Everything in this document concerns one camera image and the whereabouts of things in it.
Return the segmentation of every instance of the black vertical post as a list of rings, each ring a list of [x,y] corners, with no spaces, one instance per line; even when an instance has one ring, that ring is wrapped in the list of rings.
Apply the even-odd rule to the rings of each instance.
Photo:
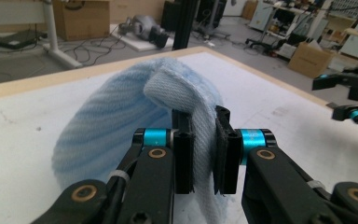
[[[182,0],[172,50],[186,49],[196,14],[197,0]]]

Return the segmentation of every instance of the gray floor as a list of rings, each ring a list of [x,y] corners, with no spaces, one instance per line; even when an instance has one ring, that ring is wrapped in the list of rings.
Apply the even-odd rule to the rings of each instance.
[[[230,33],[229,40],[224,38],[215,37],[212,39],[214,47],[213,50],[227,55],[230,58],[233,58],[241,63],[252,66],[253,68],[260,70],[261,72],[276,77],[279,80],[282,80],[292,86],[297,87],[303,91],[307,91],[317,97],[324,99],[327,102],[335,102],[339,105],[352,105],[358,104],[358,102],[347,100],[348,88],[338,86],[330,90],[322,91],[311,91],[311,78],[300,75],[297,72],[294,72],[287,68],[288,62],[280,58],[272,58],[260,53],[260,49],[248,49],[244,45],[246,38],[258,38],[261,36],[261,33],[250,29],[246,23],[248,21],[243,20],[242,18],[237,17],[227,17],[221,20],[221,23],[218,27],[219,30]],[[275,37],[269,36],[266,39],[268,42],[275,41]],[[80,62],[85,62],[85,64],[92,64],[96,57],[100,55],[99,53],[91,52],[90,58],[86,51],[77,48],[76,54],[74,54],[73,49],[76,48],[82,41],[76,42],[63,42],[59,43],[62,50],[68,50],[67,53],[76,57]],[[24,50],[17,53],[0,53],[0,82],[22,79],[27,77],[36,77],[48,75],[51,73],[61,72],[67,70],[67,68],[53,59],[49,58],[46,52],[43,51],[41,44],[36,46],[34,49]],[[114,41],[111,39],[106,39],[103,42],[103,46],[106,46],[105,49],[94,48],[88,46],[89,50],[107,52],[107,47],[110,47],[114,44]],[[207,43],[204,43],[204,40],[199,37],[198,33],[192,33],[190,37],[188,47],[196,46],[210,46]],[[96,64],[102,63],[111,63],[117,62],[125,59],[131,59],[136,57],[142,57],[145,55],[156,54],[162,51],[170,51],[171,49],[163,50],[148,50],[144,52],[135,51],[129,47],[125,47],[122,43],[114,45],[112,51],[99,58]]]

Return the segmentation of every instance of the knitted cloth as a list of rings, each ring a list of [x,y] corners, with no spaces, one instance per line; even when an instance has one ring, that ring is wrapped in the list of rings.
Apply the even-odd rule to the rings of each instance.
[[[52,158],[62,188],[83,179],[106,181],[137,128],[171,128],[171,110],[191,114],[194,187],[208,223],[222,223],[224,200],[213,194],[216,88],[175,59],[138,63],[108,79],[63,130]]]

